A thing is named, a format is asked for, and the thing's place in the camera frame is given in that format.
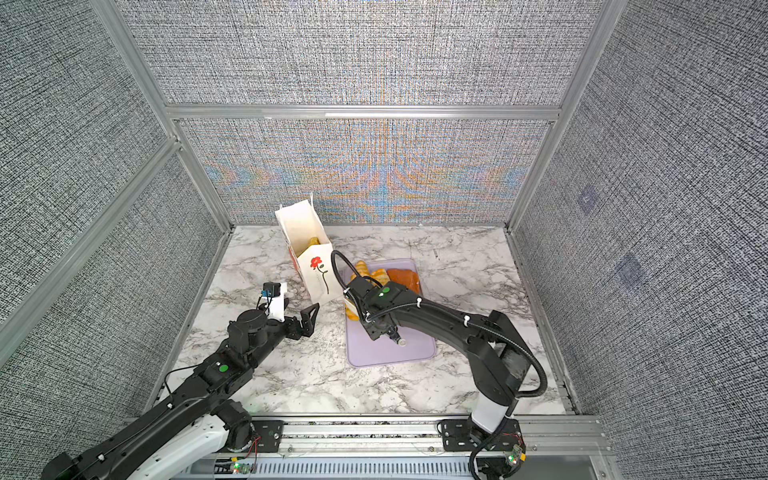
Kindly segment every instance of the white marble tabletop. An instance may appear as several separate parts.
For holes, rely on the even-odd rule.
[[[457,310],[506,313],[547,370],[550,387],[521,399],[517,414],[564,414],[544,347],[500,227],[327,227],[351,261],[413,258],[430,298]],[[310,304],[279,227],[238,227],[174,368],[199,363],[227,324],[257,303],[266,281],[287,281],[288,315]],[[467,359],[437,342],[437,355],[357,369],[347,362],[341,299],[321,307],[311,339],[285,339],[233,399],[252,413],[466,413],[477,389]],[[178,386],[191,370],[171,374]],[[535,387],[533,369],[524,383]]]

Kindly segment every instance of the gray marble vein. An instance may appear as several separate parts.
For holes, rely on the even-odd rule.
[[[353,262],[413,258],[432,300],[472,313],[506,313],[550,382],[542,397],[522,399],[515,413],[564,413],[501,228],[355,226],[326,232]],[[238,227],[174,368],[210,355],[227,336],[227,323],[254,308],[266,281],[288,282],[289,315],[310,304],[280,229]],[[233,399],[254,413],[464,413],[474,406],[469,364],[453,348],[438,341],[432,359],[357,369],[346,360],[344,322],[341,299],[323,306],[315,335],[284,340]],[[172,374],[171,388],[189,372]],[[531,369],[524,386],[536,382]]]

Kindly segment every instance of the black mounting plate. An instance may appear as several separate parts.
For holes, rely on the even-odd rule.
[[[259,420],[251,422],[256,438],[261,437],[256,444],[257,453],[277,453],[280,440],[283,439],[283,420]]]
[[[471,452],[474,450],[477,445],[470,439],[470,428],[471,423],[469,419],[441,420],[438,423],[438,429],[442,433],[443,449],[446,452]],[[522,438],[520,423],[515,419],[510,419],[507,422],[502,434],[495,441],[488,444],[485,450],[489,452],[498,451],[499,453],[510,450],[511,446],[517,443],[516,440],[509,438],[510,435],[519,435]]]

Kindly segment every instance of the paper bag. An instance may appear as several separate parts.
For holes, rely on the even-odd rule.
[[[323,305],[342,295],[342,288],[331,267],[331,245],[323,224],[308,200],[275,212],[277,223],[283,229],[293,266],[299,272],[313,303]],[[317,237],[320,245],[308,247],[310,239]]]

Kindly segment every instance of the purple tray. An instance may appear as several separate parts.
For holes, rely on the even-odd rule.
[[[409,258],[397,260],[379,260],[366,262],[368,270],[374,272],[379,268],[388,270],[399,268],[403,270],[416,270],[416,264]],[[352,271],[347,267],[341,272],[342,278],[349,281]],[[419,275],[422,294],[427,295],[424,282]],[[406,340],[405,346],[398,346],[389,337],[381,336],[376,341],[368,337],[366,330],[360,322],[354,322],[346,318],[346,359],[350,365],[362,368],[367,366],[390,365],[393,363],[418,362],[431,359],[437,353],[435,339],[426,333],[401,326],[398,328],[400,336]]]

